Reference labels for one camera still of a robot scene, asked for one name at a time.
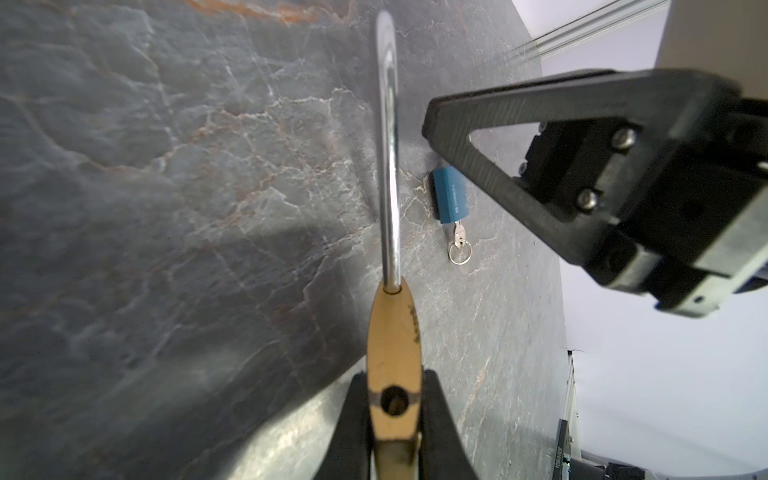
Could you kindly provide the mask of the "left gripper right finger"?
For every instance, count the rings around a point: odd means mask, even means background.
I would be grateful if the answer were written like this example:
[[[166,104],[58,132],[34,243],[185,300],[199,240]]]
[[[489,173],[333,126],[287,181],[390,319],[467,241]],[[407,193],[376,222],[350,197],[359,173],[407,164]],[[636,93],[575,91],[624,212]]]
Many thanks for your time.
[[[419,478],[477,479],[464,450],[439,377],[434,370],[423,375]]]

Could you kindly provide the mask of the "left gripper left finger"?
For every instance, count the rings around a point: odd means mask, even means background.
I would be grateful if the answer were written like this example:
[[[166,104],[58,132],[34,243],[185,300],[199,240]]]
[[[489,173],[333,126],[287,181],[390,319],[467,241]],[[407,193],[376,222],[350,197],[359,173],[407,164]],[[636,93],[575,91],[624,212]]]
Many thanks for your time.
[[[371,450],[367,375],[358,373],[352,377],[334,433],[314,479],[370,479]]]

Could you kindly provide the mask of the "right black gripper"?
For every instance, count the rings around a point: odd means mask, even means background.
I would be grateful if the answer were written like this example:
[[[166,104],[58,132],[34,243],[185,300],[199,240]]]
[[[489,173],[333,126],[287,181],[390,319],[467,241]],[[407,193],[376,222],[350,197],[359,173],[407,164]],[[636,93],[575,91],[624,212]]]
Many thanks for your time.
[[[581,71],[434,98],[422,133],[598,284],[695,318],[767,282],[767,105],[740,94],[696,70]],[[542,131],[512,177],[471,137],[522,124]]]

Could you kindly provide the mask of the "blue padlock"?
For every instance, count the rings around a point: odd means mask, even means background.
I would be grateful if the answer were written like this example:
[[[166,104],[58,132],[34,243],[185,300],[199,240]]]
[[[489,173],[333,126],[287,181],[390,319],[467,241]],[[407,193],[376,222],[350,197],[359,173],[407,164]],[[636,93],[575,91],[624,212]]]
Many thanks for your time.
[[[452,166],[432,171],[438,218],[441,224],[453,224],[469,215],[466,179]]]

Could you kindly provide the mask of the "brass padlock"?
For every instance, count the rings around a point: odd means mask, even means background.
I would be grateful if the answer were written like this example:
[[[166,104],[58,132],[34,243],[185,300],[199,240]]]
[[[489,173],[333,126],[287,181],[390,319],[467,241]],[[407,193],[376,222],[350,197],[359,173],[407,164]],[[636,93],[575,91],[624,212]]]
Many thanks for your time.
[[[398,159],[398,73],[392,15],[372,23],[382,280],[367,339],[368,408],[379,479],[415,479],[419,450],[422,350],[413,295],[402,276]]]

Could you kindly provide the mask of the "long silver key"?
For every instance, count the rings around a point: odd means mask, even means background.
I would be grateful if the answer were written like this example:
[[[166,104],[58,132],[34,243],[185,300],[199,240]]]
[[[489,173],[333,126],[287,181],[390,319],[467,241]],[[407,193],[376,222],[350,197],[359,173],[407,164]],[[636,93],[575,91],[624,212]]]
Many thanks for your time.
[[[473,255],[473,247],[467,238],[466,229],[461,221],[453,224],[453,239],[449,243],[448,258],[452,264],[467,264]]]

